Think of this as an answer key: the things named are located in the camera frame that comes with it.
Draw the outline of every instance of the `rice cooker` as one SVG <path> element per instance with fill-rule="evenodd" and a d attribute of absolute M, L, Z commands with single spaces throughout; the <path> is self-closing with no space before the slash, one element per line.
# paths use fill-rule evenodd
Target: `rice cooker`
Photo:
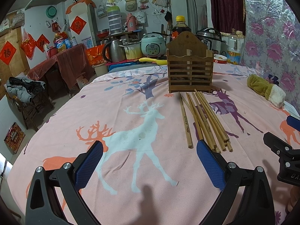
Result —
<path fill-rule="evenodd" d="M 142 53 L 148 58 L 158 58 L 166 52 L 166 42 L 155 32 L 145 34 L 141 40 Z"/>
<path fill-rule="evenodd" d="M 212 50 L 214 54 L 220 54 L 222 36 L 219 31 L 214 28 L 206 28 L 200 31 L 197 31 L 196 36 L 202 43 L 207 45 L 209 50 Z"/>

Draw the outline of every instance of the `soy sauce bottle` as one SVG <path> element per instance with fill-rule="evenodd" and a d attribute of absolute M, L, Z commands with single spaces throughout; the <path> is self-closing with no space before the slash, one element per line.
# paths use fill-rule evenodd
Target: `soy sauce bottle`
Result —
<path fill-rule="evenodd" d="M 174 40 L 183 31 L 192 31 L 185 23 L 184 16 L 176 17 L 177 24 L 172 29 L 172 39 Z"/>

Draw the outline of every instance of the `red paper decoration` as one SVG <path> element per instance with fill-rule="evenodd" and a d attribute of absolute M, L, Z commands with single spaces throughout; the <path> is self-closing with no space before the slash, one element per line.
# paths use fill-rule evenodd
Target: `red paper decoration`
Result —
<path fill-rule="evenodd" d="M 76 16 L 76 18 L 74 19 L 72 25 L 70 26 L 70 28 L 76 33 L 76 34 L 80 34 L 80 32 L 83 30 L 84 26 L 86 25 L 86 22 Z"/>
<path fill-rule="evenodd" d="M 8 65 L 15 53 L 16 48 L 7 41 L 0 52 L 0 59 Z"/>
<path fill-rule="evenodd" d="M 41 50 L 41 52 L 44 52 L 44 44 L 49 44 L 50 41 L 43 35 L 41 34 L 40 38 L 37 40 L 37 48 Z"/>

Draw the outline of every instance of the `dark red curtain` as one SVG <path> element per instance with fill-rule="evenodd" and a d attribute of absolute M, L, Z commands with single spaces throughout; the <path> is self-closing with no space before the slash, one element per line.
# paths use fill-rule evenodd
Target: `dark red curtain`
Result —
<path fill-rule="evenodd" d="M 243 19 L 243 7 L 244 0 L 211 0 L 211 19 L 214 28 L 230 34 L 234 28 L 245 35 L 246 19 Z"/>

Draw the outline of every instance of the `blue gripper pad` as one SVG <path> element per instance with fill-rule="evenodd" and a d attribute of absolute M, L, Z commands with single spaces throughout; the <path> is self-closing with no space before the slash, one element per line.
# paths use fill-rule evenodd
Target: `blue gripper pad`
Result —
<path fill-rule="evenodd" d="M 286 118 L 286 123 L 290 125 L 292 128 L 300 131 L 300 120 L 294 118 L 293 116 L 288 116 Z"/>
<path fill-rule="evenodd" d="M 101 157 L 103 156 L 103 145 L 100 141 L 95 143 L 95 147 L 87 152 L 85 160 L 82 162 L 74 177 L 74 186 L 76 190 L 86 187 L 93 172 L 95 171 Z"/>
<path fill-rule="evenodd" d="M 209 147 L 204 140 L 200 140 L 197 143 L 197 155 L 202 162 L 212 184 L 223 191 L 226 183 L 224 179 L 224 172 L 220 168 L 214 156 L 210 153 Z"/>

